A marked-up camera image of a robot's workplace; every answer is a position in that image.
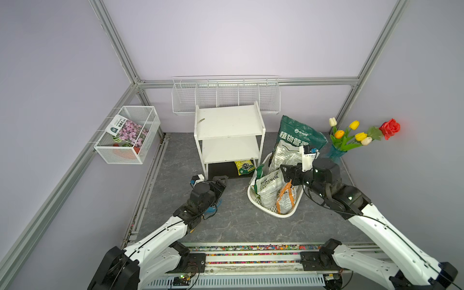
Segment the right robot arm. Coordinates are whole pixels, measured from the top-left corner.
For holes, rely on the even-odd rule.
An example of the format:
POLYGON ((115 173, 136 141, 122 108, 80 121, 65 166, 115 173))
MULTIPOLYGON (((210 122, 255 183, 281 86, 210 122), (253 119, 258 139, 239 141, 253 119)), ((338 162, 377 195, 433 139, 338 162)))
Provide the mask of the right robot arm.
POLYGON ((281 165, 283 178, 302 186, 310 198, 319 196, 324 209, 338 213, 360 229, 391 260, 389 263, 358 253, 338 240, 328 240, 314 259, 302 259, 307 267, 315 261, 323 268, 349 269, 387 290, 445 290, 455 284, 458 270, 449 262, 427 255, 398 231, 358 188, 343 183, 340 168, 328 158, 317 158, 312 169, 302 164, 281 165))

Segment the black rose soil bag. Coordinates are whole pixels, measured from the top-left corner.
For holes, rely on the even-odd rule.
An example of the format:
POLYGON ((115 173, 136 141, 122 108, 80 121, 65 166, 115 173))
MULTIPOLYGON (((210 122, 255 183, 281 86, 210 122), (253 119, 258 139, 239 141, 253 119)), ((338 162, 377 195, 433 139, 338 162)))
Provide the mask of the black rose soil bag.
POLYGON ((277 169, 258 180, 258 194, 261 204, 266 209, 276 205, 277 196, 283 188, 285 181, 280 169, 277 169))

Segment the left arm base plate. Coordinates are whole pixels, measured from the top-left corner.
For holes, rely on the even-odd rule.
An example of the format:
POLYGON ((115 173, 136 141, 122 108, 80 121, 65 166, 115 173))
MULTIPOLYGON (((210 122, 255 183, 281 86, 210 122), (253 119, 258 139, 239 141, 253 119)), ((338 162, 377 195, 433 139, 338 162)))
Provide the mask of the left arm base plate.
POLYGON ((187 256, 181 256, 180 263, 165 273, 204 273, 206 266, 206 254, 190 253, 187 256))

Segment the green yellow packet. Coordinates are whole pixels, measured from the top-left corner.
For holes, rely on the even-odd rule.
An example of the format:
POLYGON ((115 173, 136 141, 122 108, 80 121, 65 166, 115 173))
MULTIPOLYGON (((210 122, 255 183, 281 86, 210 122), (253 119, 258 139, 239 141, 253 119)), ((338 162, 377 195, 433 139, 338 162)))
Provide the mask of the green yellow packet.
POLYGON ((256 166, 254 165, 254 162, 250 159, 248 160, 242 160, 242 161, 235 161, 234 162, 238 176, 245 176, 252 174, 256 170, 256 166))

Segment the orange packet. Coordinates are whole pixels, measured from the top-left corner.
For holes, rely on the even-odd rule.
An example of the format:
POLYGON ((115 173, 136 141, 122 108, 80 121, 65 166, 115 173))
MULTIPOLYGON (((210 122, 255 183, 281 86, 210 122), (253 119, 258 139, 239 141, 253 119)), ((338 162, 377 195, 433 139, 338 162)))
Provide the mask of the orange packet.
POLYGON ((278 214, 280 215, 288 214, 296 205, 296 201, 297 201, 297 191, 292 185, 292 183, 288 182, 281 189, 277 197, 276 207, 277 207, 278 214))

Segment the tall green soil bag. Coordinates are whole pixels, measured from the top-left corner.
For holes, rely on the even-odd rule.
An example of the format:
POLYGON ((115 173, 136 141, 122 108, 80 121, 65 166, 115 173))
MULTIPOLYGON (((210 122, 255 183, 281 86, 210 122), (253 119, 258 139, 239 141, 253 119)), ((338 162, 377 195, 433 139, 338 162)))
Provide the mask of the tall green soil bag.
POLYGON ((310 146, 321 149, 327 144, 327 138, 312 127, 288 116, 282 116, 275 145, 284 141, 295 147, 310 146))

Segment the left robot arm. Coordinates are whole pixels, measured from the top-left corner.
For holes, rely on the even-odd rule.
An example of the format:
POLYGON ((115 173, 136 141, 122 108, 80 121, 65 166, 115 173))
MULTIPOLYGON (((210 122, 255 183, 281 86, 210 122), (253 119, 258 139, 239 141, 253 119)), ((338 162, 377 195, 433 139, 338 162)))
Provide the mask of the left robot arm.
POLYGON ((205 255, 192 254, 180 239, 205 219, 209 208, 217 207, 226 190, 228 176, 204 181, 194 176, 192 191, 161 227, 139 242, 120 249, 111 248, 89 283, 91 290, 142 290, 165 273, 199 275, 205 270, 205 255))

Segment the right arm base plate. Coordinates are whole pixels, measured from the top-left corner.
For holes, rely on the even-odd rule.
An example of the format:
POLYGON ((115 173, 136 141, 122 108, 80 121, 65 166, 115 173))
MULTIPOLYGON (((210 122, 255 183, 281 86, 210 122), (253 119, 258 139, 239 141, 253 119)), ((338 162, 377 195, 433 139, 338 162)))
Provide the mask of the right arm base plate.
POLYGON ((304 251, 300 253, 300 264, 304 271, 329 271, 341 273, 345 270, 338 266, 331 255, 323 252, 304 251))

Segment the white fertilizer bag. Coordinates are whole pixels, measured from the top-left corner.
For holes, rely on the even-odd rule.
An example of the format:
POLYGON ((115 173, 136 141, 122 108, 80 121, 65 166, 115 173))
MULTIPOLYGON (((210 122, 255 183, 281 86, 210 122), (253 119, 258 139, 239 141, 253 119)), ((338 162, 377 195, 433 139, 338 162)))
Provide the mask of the white fertilizer bag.
POLYGON ((274 150, 269 170, 271 172, 280 168, 281 165, 296 166, 302 163, 302 153, 300 147, 295 147, 285 140, 280 140, 274 150))

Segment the white green small bag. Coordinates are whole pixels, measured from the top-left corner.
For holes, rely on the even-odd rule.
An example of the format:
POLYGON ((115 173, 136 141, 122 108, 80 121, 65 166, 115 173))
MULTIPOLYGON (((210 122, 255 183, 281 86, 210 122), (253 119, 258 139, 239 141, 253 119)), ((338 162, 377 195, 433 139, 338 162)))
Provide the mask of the white green small bag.
POLYGON ((255 170, 256 176, 254 179, 254 186, 253 186, 255 193, 258 193, 258 189, 257 189, 258 180, 261 179, 263 176, 265 176, 267 172, 268 172, 268 167, 266 164, 261 164, 255 170))

